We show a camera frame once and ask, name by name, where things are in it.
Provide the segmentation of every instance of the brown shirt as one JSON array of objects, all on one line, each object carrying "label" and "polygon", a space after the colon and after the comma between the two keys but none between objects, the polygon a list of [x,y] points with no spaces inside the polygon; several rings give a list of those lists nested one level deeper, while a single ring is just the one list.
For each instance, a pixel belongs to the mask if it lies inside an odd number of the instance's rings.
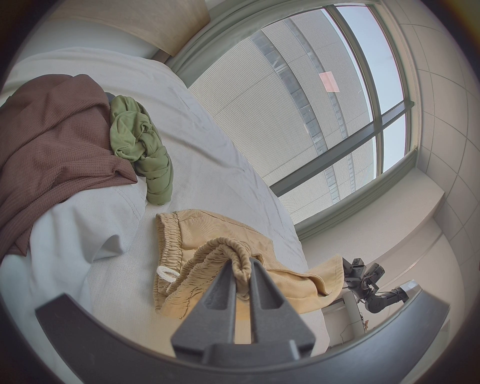
[{"label": "brown shirt", "polygon": [[109,113],[103,89],[85,74],[37,77],[0,107],[0,261],[26,255],[33,223],[55,204],[137,182],[111,151]]}]

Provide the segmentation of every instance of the window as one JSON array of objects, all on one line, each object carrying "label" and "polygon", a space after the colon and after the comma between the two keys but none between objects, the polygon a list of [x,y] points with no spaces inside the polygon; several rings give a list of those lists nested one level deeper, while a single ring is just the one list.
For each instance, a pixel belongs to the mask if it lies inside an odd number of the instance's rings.
[{"label": "window", "polygon": [[368,6],[328,6],[268,25],[190,90],[294,223],[338,203],[405,154],[412,103]]}]

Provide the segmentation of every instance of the white drawstring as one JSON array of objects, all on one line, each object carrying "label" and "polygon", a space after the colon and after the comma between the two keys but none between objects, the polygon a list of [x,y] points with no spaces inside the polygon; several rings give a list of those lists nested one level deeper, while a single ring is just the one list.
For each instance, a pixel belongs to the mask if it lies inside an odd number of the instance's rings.
[{"label": "white drawstring", "polygon": [[165,267],[164,265],[159,265],[156,269],[156,274],[162,280],[167,281],[168,283],[173,283],[180,274],[177,271],[174,271],[171,268]]}]

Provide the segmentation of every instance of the green cloth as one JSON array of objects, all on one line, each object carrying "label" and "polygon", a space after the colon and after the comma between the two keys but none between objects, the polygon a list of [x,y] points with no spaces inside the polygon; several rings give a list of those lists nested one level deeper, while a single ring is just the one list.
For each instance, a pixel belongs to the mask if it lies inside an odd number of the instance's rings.
[{"label": "green cloth", "polygon": [[128,96],[110,103],[110,145],[147,182],[147,200],[162,205],[172,197],[173,167],[148,112]]}]

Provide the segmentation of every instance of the window pane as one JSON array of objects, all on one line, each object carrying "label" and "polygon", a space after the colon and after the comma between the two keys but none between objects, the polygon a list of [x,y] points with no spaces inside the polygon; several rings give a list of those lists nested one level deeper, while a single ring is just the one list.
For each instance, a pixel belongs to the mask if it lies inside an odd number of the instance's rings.
[{"label": "window pane", "polygon": [[392,51],[368,7],[338,7],[355,34],[372,71],[381,112],[403,100],[402,86]]},{"label": "window pane", "polygon": [[338,203],[376,176],[375,139],[279,199],[297,224]]},{"label": "window pane", "polygon": [[384,129],[384,172],[405,155],[406,121],[403,115]]},{"label": "window pane", "polygon": [[241,41],[190,90],[272,185],[371,121],[352,57],[315,10]]}]

